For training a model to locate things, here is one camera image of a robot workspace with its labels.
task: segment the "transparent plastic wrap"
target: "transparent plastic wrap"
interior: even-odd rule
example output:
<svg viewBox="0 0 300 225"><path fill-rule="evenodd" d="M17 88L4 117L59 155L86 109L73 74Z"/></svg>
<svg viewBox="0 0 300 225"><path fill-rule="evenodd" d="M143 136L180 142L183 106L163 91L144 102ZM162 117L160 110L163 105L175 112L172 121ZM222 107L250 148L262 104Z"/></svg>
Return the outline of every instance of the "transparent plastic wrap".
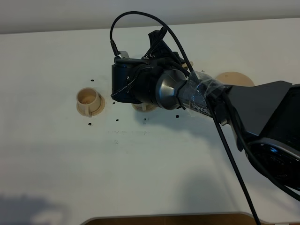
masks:
<svg viewBox="0 0 300 225"><path fill-rule="evenodd" d="M223 90L224 88L226 88L225 84L209 75L193 71L188 77L187 83L180 90L179 99L185 108L211 116L205 99L213 91Z"/></svg>

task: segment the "white wall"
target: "white wall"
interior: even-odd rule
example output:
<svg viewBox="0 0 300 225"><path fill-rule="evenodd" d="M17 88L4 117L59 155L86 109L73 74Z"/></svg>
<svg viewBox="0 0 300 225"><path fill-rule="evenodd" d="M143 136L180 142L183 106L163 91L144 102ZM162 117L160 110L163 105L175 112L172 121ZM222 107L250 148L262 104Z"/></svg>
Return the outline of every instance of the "white wall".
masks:
<svg viewBox="0 0 300 225"><path fill-rule="evenodd" d="M300 16L300 0L0 0L0 33L108 28L119 14L138 10L167 24ZM137 15L118 27L156 24Z"/></svg>

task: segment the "clear tape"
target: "clear tape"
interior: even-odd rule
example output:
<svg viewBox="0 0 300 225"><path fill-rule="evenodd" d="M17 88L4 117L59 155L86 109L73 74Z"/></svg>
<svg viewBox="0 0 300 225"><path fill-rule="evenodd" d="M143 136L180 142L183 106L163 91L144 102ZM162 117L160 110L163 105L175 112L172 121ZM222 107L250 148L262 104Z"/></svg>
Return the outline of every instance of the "clear tape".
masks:
<svg viewBox="0 0 300 225"><path fill-rule="evenodd" d="M182 104L186 108L210 116L205 102L206 97L213 91L223 90L225 87L225 84L213 79L211 76L193 71L188 77L181 95Z"/></svg>

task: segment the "white tabletop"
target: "white tabletop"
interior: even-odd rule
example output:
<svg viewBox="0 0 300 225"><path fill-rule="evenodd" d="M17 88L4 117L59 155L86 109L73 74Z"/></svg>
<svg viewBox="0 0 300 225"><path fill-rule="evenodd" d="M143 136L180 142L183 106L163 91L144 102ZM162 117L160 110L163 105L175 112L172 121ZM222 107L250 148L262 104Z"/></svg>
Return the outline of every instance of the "white tabletop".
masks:
<svg viewBox="0 0 300 225"><path fill-rule="evenodd" d="M259 85L300 83L299 24L171 28L195 70L212 77L241 72ZM116 29L113 37L119 50L140 58L154 29ZM169 35L165 42L178 50ZM0 224L250 213L213 121L184 110L141 113L113 104L112 64L109 30L0 35ZM106 101L91 119L75 107L77 91L89 86ZM235 147L231 128L224 131L259 218L300 221L300 202L260 175Z"/></svg>

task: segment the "white table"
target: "white table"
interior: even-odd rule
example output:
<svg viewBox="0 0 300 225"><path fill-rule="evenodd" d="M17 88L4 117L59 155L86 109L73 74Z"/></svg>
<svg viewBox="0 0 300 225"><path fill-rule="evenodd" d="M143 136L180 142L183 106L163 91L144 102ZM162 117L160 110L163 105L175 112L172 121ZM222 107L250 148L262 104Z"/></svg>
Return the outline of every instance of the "white table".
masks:
<svg viewBox="0 0 300 225"><path fill-rule="evenodd" d="M241 72L258 85L300 83L299 24L279 19L171 28L195 70L212 77ZM141 57L154 29L116 29L113 37L131 58ZM178 50L170 36L165 41ZM109 30L0 36L0 224L250 214L213 121L184 110L141 113L113 104L111 64ZM91 119L75 107L77 91L89 86L106 101ZM260 175L236 149L231 128L224 131L259 218L300 221L300 202Z"/></svg>

